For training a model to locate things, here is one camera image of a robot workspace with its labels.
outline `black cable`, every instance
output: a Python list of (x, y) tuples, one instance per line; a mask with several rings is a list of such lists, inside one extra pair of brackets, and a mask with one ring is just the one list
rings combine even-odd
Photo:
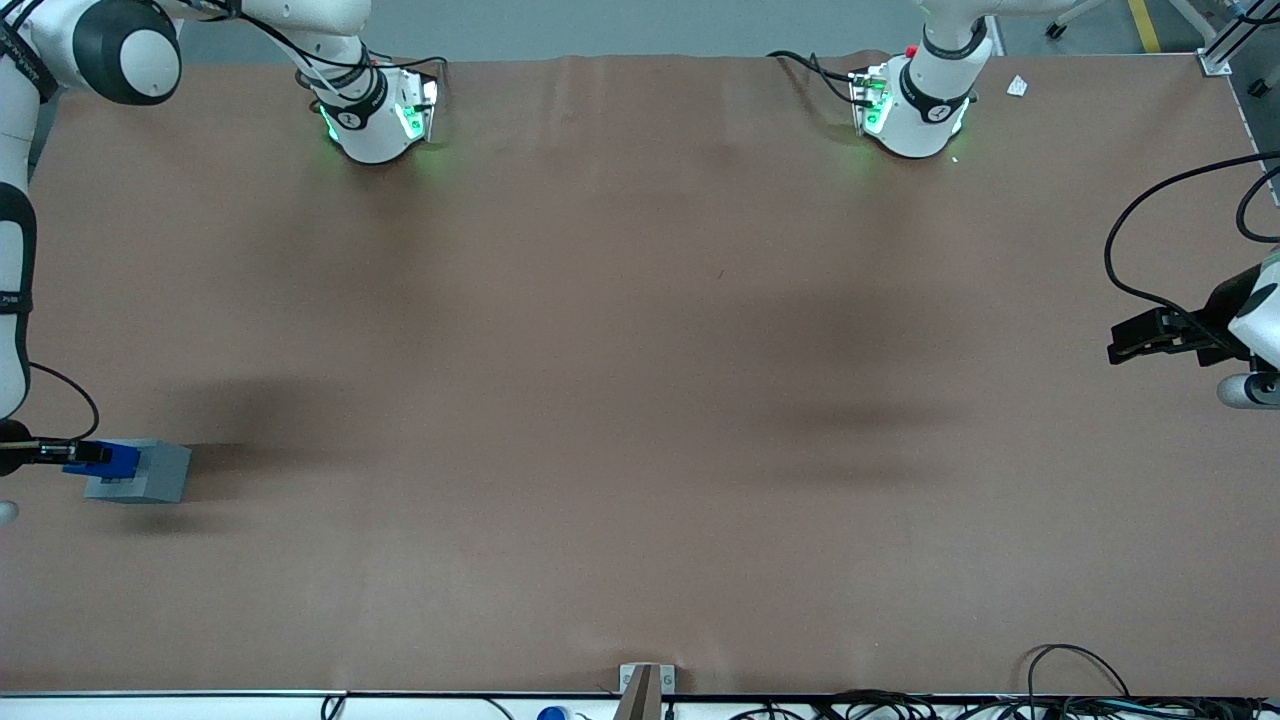
[[(1274, 12), (1275, 9), (1272, 8), (1271, 10), (1267, 12), (1267, 14), (1271, 14)], [(1247, 26), (1256, 26), (1256, 27), (1266, 27), (1280, 23), (1280, 18), (1251, 18), (1249, 15), (1243, 15), (1243, 14), (1231, 19), (1244, 23)]]
[[(22, 23), (27, 22), (27, 18), (29, 18), (31, 14), (36, 12), (36, 8), (38, 8), (41, 5), (41, 3), (44, 3), (44, 1), (45, 0), (32, 0), (31, 5), (27, 5), (26, 8), (23, 8), (22, 12), (18, 13), (18, 17), (14, 18), (13, 22), (9, 23), (9, 24), (12, 27), (14, 27), (14, 28), (22, 27)], [(0, 17), (8, 17), (8, 15), (9, 15), (9, 13), (5, 12), (4, 15), (0, 15)]]
[[(225, 3), (225, 0), (206, 0), (206, 1), (210, 5), (215, 6), (215, 8), (225, 10), (228, 14), (232, 13), (232, 8)], [(280, 45), (284, 45), (289, 50), (297, 53), (302, 58), (307, 58), (308, 60), (317, 60), (320, 63), (324, 63), (324, 64), (334, 67), (334, 68), (361, 69), (361, 68), (372, 68), (374, 67), (370, 63), (338, 63), (335, 60), (326, 60), (326, 59), (324, 59), (324, 58), (321, 58), (319, 55), (314, 55), (311, 53), (307, 53), (302, 47), (298, 47), (298, 45), (296, 42), (293, 42), (292, 40), (289, 40), (288, 37), (285, 37), (285, 35), (283, 32), (275, 29), (275, 26), (273, 26), (270, 23), (266, 23), (266, 22), (262, 22), (262, 20), (255, 18), (253, 15), (246, 15), (246, 14), (242, 13), (238, 18), (234, 18), (234, 19), (241, 19), (241, 20), (244, 20), (244, 22), (252, 24), (257, 29), (260, 29), (260, 31), (265, 32), (266, 35), (269, 35), (273, 40), (275, 40)], [(388, 55), (383, 55), (380, 53), (376, 54), (376, 55), (380, 56), (380, 58), (387, 58), (388, 56)], [(444, 64), (448, 64), (448, 60), (444, 59), (440, 55), (431, 55), (430, 58), (422, 58), (420, 60), (408, 60), (408, 61), (404, 61), (404, 63), (389, 63), (389, 64), (385, 64), (385, 65), (376, 65), (376, 67), (379, 67), (379, 68), (413, 68), (413, 67), (422, 65), (422, 64), (426, 64), (426, 63), (440, 63), (442, 65), (444, 65)]]
[(794, 61), (804, 65), (805, 68), (808, 68), (810, 72), (823, 73), (827, 77), (829, 77), (831, 79), (842, 79), (845, 82), (849, 82), (849, 76), (842, 76), (840, 73), (835, 73), (835, 72), (831, 72), (828, 69), (824, 69), (824, 68), (822, 68), (822, 65), (815, 65), (815, 64), (813, 64), (810, 61), (809, 58), (804, 58), (800, 54), (792, 53), (790, 50), (774, 50), (773, 53), (769, 53), (768, 55), (765, 55), (765, 58), (785, 58), (787, 60), (794, 60)]
[(4, 8), (0, 8), (0, 19), (8, 18), (9, 13), (12, 13), (14, 8), (17, 8), (18, 5), (22, 5), (22, 0), (9, 0), (8, 3), (5, 3)]
[(1257, 179), (1257, 182), (1249, 186), (1248, 192), (1245, 192), (1244, 197), (1240, 199), (1240, 204), (1235, 206), (1235, 229), (1240, 231), (1240, 234), (1252, 240), (1253, 242), (1266, 242), (1270, 245), (1280, 242), (1280, 236), (1258, 234), (1252, 229), (1249, 229), (1249, 224), (1244, 222), (1244, 213), (1249, 209), (1249, 202), (1253, 202), (1253, 197), (1258, 193), (1258, 191), (1266, 187), (1267, 183), (1271, 182), (1271, 178), (1276, 176), (1280, 176), (1280, 165), (1276, 165), (1275, 168), (1267, 170), (1266, 173), (1263, 173), (1261, 178)]
[(823, 68), (822, 63), (818, 61), (818, 54), (817, 53), (810, 54), (808, 60), (805, 60), (804, 58), (801, 58), (800, 55), (797, 55), (795, 53), (791, 53), (790, 50), (774, 50), (773, 53), (769, 53), (767, 56), (768, 58), (785, 59), (785, 60), (795, 60), (801, 67), (804, 67), (806, 70), (809, 70), (812, 73), (817, 73), (817, 76), (822, 78), (822, 82), (824, 82), (827, 85), (827, 87), (831, 90), (831, 92), (833, 92), (836, 95), (836, 97), (840, 97), (841, 100), (844, 100), (845, 102), (849, 102), (850, 105), (855, 105), (858, 108), (870, 108), (870, 106), (873, 106), (873, 104), (870, 101), (868, 101), (868, 100), (859, 100), (856, 97), (851, 97), (851, 96), (845, 95), (844, 92), (841, 92), (840, 88), (836, 87), (836, 83), (832, 82), (832, 81), (833, 79), (838, 79), (838, 81), (849, 82), (849, 76), (842, 76), (840, 73), (835, 73), (835, 72), (828, 70), (827, 68)]
[(502, 705), (499, 705), (498, 701), (493, 700), (492, 697), (486, 697), (486, 698), (481, 698), (481, 700), (484, 700), (489, 705), (497, 707), (499, 712), (502, 712), (503, 715), (507, 716), (507, 720), (516, 720), (516, 716), (512, 715), (509, 710), (507, 710), (506, 707), (503, 707)]
[(347, 696), (328, 696), (320, 703), (320, 720), (337, 720), (343, 706), (347, 705)]
[(52, 377), (63, 380), (68, 386), (70, 386), (72, 389), (74, 389), (76, 392), (78, 392), (81, 395), (81, 397), (84, 398), (84, 402), (88, 404), (90, 413), (93, 414), (93, 421), (90, 424), (90, 427), (88, 427), (87, 430), (84, 430), (83, 433), (81, 433), (81, 434), (78, 434), (76, 437), (59, 438), (59, 439), (61, 439), (64, 442), (78, 442), (78, 441), (82, 441), (82, 439), (87, 438), (88, 436), (91, 436), (91, 434), (93, 434), (93, 433), (97, 432), (97, 425), (102, 420), (102, 415), (97, 411), (97, 402), (93, 402), (93, 396), (91, 396), (88, 393), (88, 391), (86, 391), (84, 388), (82, 388), (79, 386), (79, 383), (77, 383), (76, 380), (68, 378), (67, 375), (59, 373), (58, 370), (55, 370), (52, 368), (49, 368), (46, 365), (41, 365), (40, 363), (27, 363), (27, 366), (33, 368), (36, 370), (40, 370), (41, 373), (50, 374), (50, 375), (52, 375)]
[(800, 715), (799, 712), (787, 710), (786, 707), (777, 707), (777, 706), (774, 706), (772, 703), (771, 705), (765, 705), (764, 707), (760, 707), (759, 710), (748, 710), (746, 712), (739, 712), (737, 715), (730, 717), (728, 720), (753, 720), (751, 716), (755, 715), (755, 714), (758, 714), (758, 712), (768, 712), (768, 714), (771, 714), (771, 716), (772, 716), (772, 714), (778, 714), (778, 715), (782, 715), (783, 717), (790, 717), (791, 720), (810, 720), (809, 717), (805, 717), (804, 715)]
[(1167, 297), (1161, 297), (1160, 295), (1156, 295), (1153, 292), (1147, 292), (1144, 290), (1138, 290), (1138, 288), (1135, 288), (1135, 287), (1133, 287), (1133, 286), (1123, 282), (1116, 275), (1115, 264), (1114, 264), (1112, 258), (1111, 258), (1111, 251), (1112, 251), (1112, 246), (1115, 245), (1116, 236), (1120, 234), (1120, 228), (1124, 225), (1125, 220), (1129, 219), (1129, 215), (1132, 215), (1133, 211), (1137, 210), (1138, 206), (1142, 205), (1148, 197), (1151, 197), (1152, 195), (1160, 192), (1161, 190), (1164, 190), (1164, 188), (1166, 188), (1166, 187), (1169, 187), (1169, 186), (1171, 186), (1174, 183), (1179, 183), (1179, 182), (1181, 182), (1184, 179), (1190, 179), (1190, 178), (1194, 178), (1197, 176), (1203, 176), (1204, 173), (1212, 173), (1215, 170), (1222, 170), (1222, 169), (1226, 169), (1226, 168), (1234, 168), (1236, 165), (1244, 165), (1247, 163), (1257, 163), (1260, 160), (1275, 160), (1277, 158), (1280, 158), (1280, 151), (1254, 152), (1253, 155), (1243, 155), (1240, 158), (1233, 158), (1230, 160), (1219, 160), (1217, 163), (1210, 163), (1207, 165), (1201, 165), (1198, 168), (1193, 168), (1190, 170), (1178, 173), (1176, 176), (1165, 178), (1165, 179), (1160, 181), (1158, 183), (1156, 183), (1156, 184), (1151, 186), (1149, 188), (1147, 188), (1142, 195), (1139, 195), (1138, 197), (1135, 197), (1134, 201), (1130, 202), (1129, 206), (1125, 208), (1123, 213), (1120, 213), (1120, 217), (1116, 218), (1115, 224), (1111, 225), (1111, 232), (1107, 233), (1107, 242), (1102, 247), (1102, 261), (1103, 261), (1103, 266), (1106, 268), (1106, 272), (1107, 272), (1107, 279), (1111, 281), (1111, 284), (1116, 286), (1116, 288), (1119, 288), (1121, 292), (1126, 292), (1126, 293), (1129, 293), (1129, 295), (1132, 295), (1134, 297), (1139, 297), (1142, 300), (1147, 300), (1147, 301), (1155, 302), (1157, 305), (1162, 305), (1162, 306), (1172, 310), (1174, 313), (1178, 313), (1183, 318), (1183, 320), (1185, 320), (1189, 325), (1192, 325), (1193, 328), (1196, 328), (1197, 331), (1199, 331), (1201, 333), (1203, 333), (1204, 337), (1213, 340), (1220, 346), (1222, 346), (1222, 347), (1235, 347), (1236, 343), (1234, 341), (1231, 341), (1229, 338), (1224, 338), (1224, 337), (1219, 336), (1217, 333), (1215, 333), (1213, 331), (1208, 329), (1203, 323), (1201, 323), (1196, 318), (1196, 315), (1193, 315), (1192, 313), (1189, 313), (1181, 305), (1178, 305), (1176, 302), (1174, 302), (1172, 300), (1169, 300)]
[(1036, 698), (1036, 666), (1039, 665), (1039, 661), (1043, 660), (1046, 655), (1053, 652), (1055, 650), (1069, 650), (1069, 651), (1075, 652), (1078, 655), (1084, 655), (1087, 657), (1092, 657), (1098, 664), (1101, 664), (1103, 667), (1106, 667), (1108, 673), (1111, 673), (1111, 676), (1115, 678), (1115, 682), (1116, 682), (1116, 684), (1119, 684), (1120, 692), (1124, 693), (1124, 697), (1133, 697), (1132, 693), (1129, 692), (1129, 685), (1124, 682), (1124, 678), (1120, 676), (1120, 673), (1116, 673), (1116, 669), (1112, 667), (1111, 664), (1107, 662), (1106, 660), (1102, 660), (1102, 656), (1100, 656), (1098, 653), (1093, 652), (1092, 650), (1089, 650), (1087, 647), (1080, 647), (1078, 644), (1071, 644), (1071, 643), (1048, 643), (1048, 644), (1041, 646), (1041, 651), (1036, 653), (1036, 657), (1032, 659), (1030, 665), (1027, 666), (1027, 696), (1028, 696), (1028, 698), (1030, 698), (1030, 700)]

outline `black joint band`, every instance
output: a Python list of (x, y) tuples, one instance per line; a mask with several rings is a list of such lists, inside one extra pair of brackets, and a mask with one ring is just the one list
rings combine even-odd
[(40, 101), (49, 102), (58, 91), (58, 78), (40, 55), (18, 35), (9, 23), (0, 23), (0, 56), (9, 55), (14, 65), (40, 92)]
[(902, 65), (902, 73), (899, 76), (899, 85), (902, 87), (902, 99), (906, 100), (909, 105), (919, 110), (920, 119), (929, 124), (945, 123), (955, 115), (956, 110), (964, 106), (965, 101), (969, 100), (969, 94), (973, 92), (973, 86), (964, 95), (957, 95), (948, 100), (942, 97), (934, 97), (928, 92), (924, 92), (915, 86), (911, 81), (911, 60), (908, 60)]
[(969, 44), (959, 50), (938, 47), (937, 45), (929, 42), (929, 33), (924, 32), (924, 51), (943, 60), (964, 60), (978, 50), (978, 46), (982, 45), (983, 40), (987, 40), (987, 20), (978, 18), (978, 20), (973, 23), (973, 37), (969, 38)]
[(33, 309), (29, 292), (0, 291), (0, 315), (26, 315)]
[(346, 129), (364, 129), (369, 124), (370, 115), (376, 113), (383, 106), (383, 102), (387, 101), (387, 76), (378, 68), (367, 69), (374, 73), (374, 82), (370, 85), (369, 92), (358, 102), (346, 108), (321, 102), (325, 114)]

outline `green led light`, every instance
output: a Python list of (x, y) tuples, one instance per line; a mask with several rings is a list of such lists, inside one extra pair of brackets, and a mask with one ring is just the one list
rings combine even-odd
[(404, 135), (407, 135), (410, 140), (422, 137), (425, 132), (422, 129), (422, 113), (419, 113), (412, 106), (403, 108), (401, 105), (396, 105), (396, 110), (401, 118), (401, 124), (404, 126)]
[(329, 113), (325, 111), (324, 106), (320, 108), (320, 117), (324, 118), (324, 124), (325, 124), (325, 127), (329, 128), (329, 140), (332, 140), (334, 142), (340, 142), (338, 140), (338, 131), (334, 129), (333, 122), (329, 119)]

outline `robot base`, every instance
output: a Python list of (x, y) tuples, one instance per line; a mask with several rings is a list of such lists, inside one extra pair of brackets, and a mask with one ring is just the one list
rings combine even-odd
[(329, 138), (357, 163), (376, 165), (399, 158), (419, 141), (430, 142), (439, 82), (404, 68), (379, 68), (387, 77), (388, 92), (383, 105), (367, 119), (365, 127), (351, 129), (321, 106), (320, 115), (329, 126)]
[(938, 154), (951, 136), (960, 132), (969, 100), (945, 122), (925, 122), (920, 111), (902, 97), (900, 78), (906, 61), (905, 55), (897, 55), (883, 65), (868, 68), (863, 76), (850, 76), (852, 97), (872, 102), (870, 108), (854, 106), (854, 126), (890, 152), (904, 158), (928, 158)]

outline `metal bracket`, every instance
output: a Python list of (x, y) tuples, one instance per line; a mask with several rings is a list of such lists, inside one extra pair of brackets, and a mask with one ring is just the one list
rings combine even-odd
[(618, 667), (618, 679), (623, 678), (625, 691), (613, 720), (659, 720), (663, 693), (676, 691), (676, 666), (632, 662)]
[(1230, 77), (1231, 74), (1231, 63), (1224, 60), (1219, 65), (1212, 65), (1203, 47), (1196, 51), (1196, 59), (1199, 60), (1201, 72), (1204, 73), (1204, 77)]
[(618, 692), (627, 692), (627, 684), (631, 682), (631, 676), (635, 674), (636, 669), (643, 665), (653, 665), (658, 670), (658, 676), (662, 683), (658, 687), (662, 689), (663, 694), (671, 694), (676, 692), (676, 666), (675, 665), (655, 665), (653, 662), (627, 662), (625, 665), (618, 665)]

